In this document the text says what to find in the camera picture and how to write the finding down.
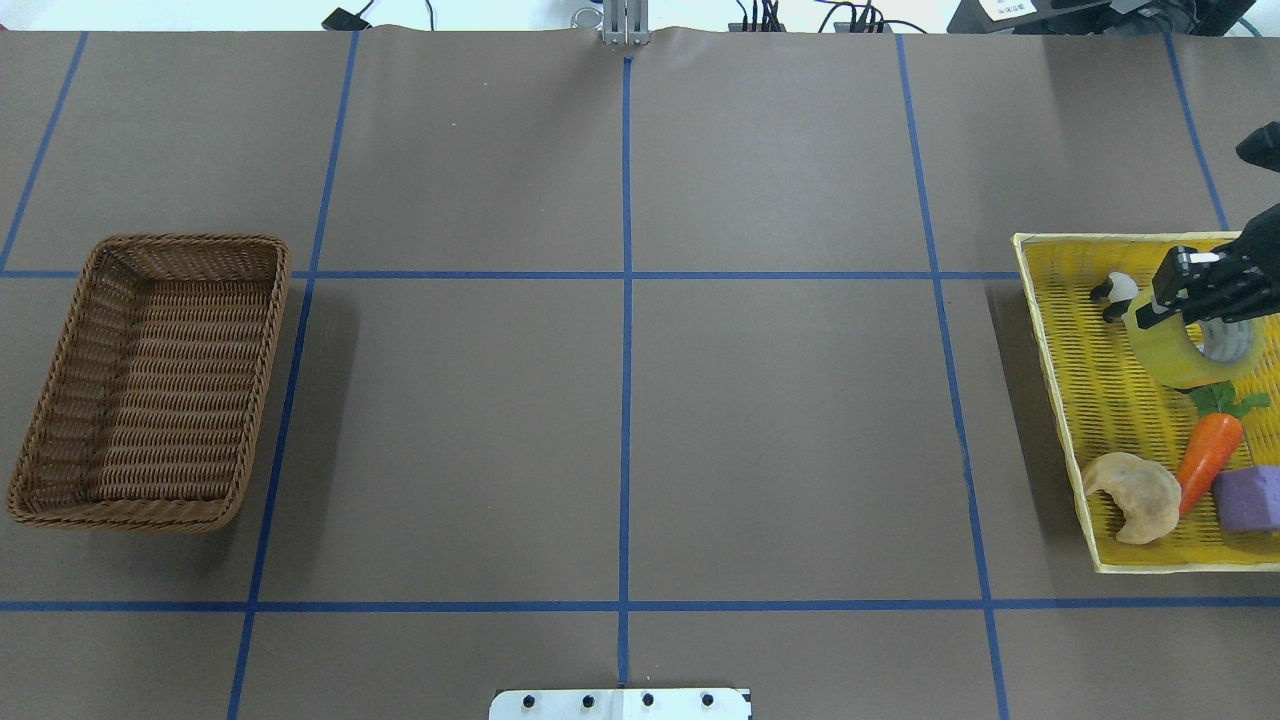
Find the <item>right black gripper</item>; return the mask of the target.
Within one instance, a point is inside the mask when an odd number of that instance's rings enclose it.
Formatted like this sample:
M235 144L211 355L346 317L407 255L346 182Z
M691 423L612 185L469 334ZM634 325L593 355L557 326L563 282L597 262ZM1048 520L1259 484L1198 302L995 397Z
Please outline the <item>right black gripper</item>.
M1152 300L1135 310L1143 331L1220 319L1244 322L1277 313L1279 205L1252 218L1213 250L1170 249L1152 278Z

